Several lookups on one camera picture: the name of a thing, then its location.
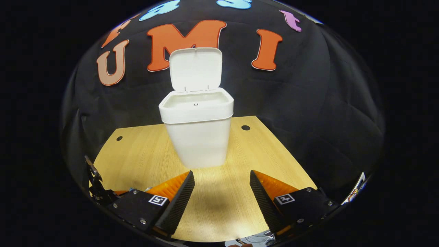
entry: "trash can lid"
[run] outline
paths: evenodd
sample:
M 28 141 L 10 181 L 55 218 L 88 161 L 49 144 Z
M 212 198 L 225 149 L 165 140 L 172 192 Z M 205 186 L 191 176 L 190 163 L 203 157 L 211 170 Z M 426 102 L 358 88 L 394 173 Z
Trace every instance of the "trash can lid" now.
M 169 56 L 169 72 L 175 91 L 206 91 L 221 83 L 223 54 L 217 48 L 176 50 Z

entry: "letter cutout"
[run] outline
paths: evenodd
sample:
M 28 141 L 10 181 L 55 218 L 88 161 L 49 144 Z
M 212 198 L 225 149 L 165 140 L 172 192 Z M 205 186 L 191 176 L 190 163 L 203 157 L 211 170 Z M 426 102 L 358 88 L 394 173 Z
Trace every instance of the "letter cutout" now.
M 217 20 L 205 20 L 197 23 L 185 36 L 173 24 L 155 27 L 147 32 L 152 38 L 151 63 L 148 71 L 154 72 L 169 67 L 165 59 L 165 50 L 171 54 L 175 50 L 192 47 L 218 48 L 220 33 L 227 24 Z
M 99 80 L 105 86 L 118 83 L 125 75 L 125 46 L 128 45 L 129 42 L 129 40 L 124 40 L 114 47 L 113 51 L 116 53 L 116 71 L 112 75 L 108 73 L 107 68 L 107 57 L 110 55 L 110 51 L 106 51 L 96 60 Z
M 146 14 L 144 14 L 142 17 L 140 17 L 139 21 L 144 21 L 146 19 L 149 19 L 151 17 L 154 17 L 156 15 L 161 15 L 164 13 L 168 13 L 173 11 L 174 9 L 178 8 L 179 5 L 178 3 L 180 2 L 180 0 L 175 0 L 175 1 L 170 1 L 167 3 L 164 3 L 162 5 L 158 5 L 157 7 L 154 7 L 150 10 L 148 10 L 148 12 Z
M 294 17 L 294 15 L 290 12 L 286 12 L 283 10 L 279 10 L 279 11 L 285 15 L 285 21 L 287 22 L 288 26 L 290 26 L 292 29 L 296 30 L 297 32 L 302 31 L 302 29 L 296 24 L 296 22 L 300 23 L 299 19 Z
M 119 26 L 115 27 L 110 34 L 108 35 L 107 39 L 105 40 L 105 42 L 102 44 L 101 48 L 104 48 L 108 43 L 112 42 L 113 39 L 115 39 L 118 35 L 119 35 L 119 30 L 124 29 L 126 26 L 128 26 L 128 24 L 131 22 L 131 19 L 136 18 L 137 16 L 139 16 L 139 14 L 129 18 L 128 20 L 124 21 L 122 24 L 120 24 Z
M 258 29 L 256 32 L 261 36 L 261 43 L 258 57 L 252 61 L 252 66 L 255 69 L 275 70 L 274 57 L 276 56 L 277 43 L 282 41 L 282 36 L 264 29 Z
M 252 7 L 250 4 L 252 0 L 218 0 L 216 4 L 221 7 L 232 7 L 235 9 L 249 9 Z

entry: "white trash can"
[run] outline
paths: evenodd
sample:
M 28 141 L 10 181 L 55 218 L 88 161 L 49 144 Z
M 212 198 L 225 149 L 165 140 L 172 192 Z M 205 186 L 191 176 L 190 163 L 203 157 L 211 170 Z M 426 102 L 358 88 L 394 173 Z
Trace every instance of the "white trash can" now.
M 221 83 L 223 55 L 203 47 L 169 56 L 170 92 L 160 116 L 183 165 L 190 169 L 224 164 L 233 115 L 233 98 Z

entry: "black fabric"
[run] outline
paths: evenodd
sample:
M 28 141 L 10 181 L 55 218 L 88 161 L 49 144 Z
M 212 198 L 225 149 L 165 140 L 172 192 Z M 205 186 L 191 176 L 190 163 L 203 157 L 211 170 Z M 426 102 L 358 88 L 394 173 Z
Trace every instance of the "black fabric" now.
M 291 29 L 279 10 L 293 13 L 302 32 Z M 347 194 L 362 171 L 371 172 L 385 132 L 379 93 L 363 60 L 334 31 L 274 1 L 254 0 L 250 9 L 238 10 L 192 0 L 142 22 L 139 17 L 103 49 L 108 34 L 87 51 L 65 92 L 61 143 L 66 163 L 83 188 L 87 187 L 84 154 L 94 160 L 116 128 L 162 123 L 158 105 L 173 89 L 169 69 L 147 70 L 151 37 L 146 32 L 174 24 L 185 36 L 208 19 L 227 23 L 219 38 L 220 86 L 235 99 L 235 117 L 258 116 L 330 197 L 339 190 Z M 257 29 L 283 37 L 274 71 L 251 66 L 259 50 Z M 125 49 L 125 75 L 118 84 L 104 86 L 96 60 L 111 51 L 107 63 L 112 74 L 112 49 L 126 39 L 130 43 Z

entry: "wooden table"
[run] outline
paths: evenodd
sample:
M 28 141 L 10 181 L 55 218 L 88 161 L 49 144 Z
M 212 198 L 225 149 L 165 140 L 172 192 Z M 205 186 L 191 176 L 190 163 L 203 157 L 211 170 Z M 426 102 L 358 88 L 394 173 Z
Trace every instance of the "wooden table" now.
M 251 129 L 245 131 L 243 125 Z M 104 187 L 112 190 L 143 191 L 189 170 L 180 162 L 163 124 L 116 129 L 94 165 Z M 298 189 L 317 189 L 256 116 L 232 118 L 227 160 L 220 167 L 192 170 L 195 188 L 172 238 L 222 242 L 267 230 L 249 185 L 250 170 Z

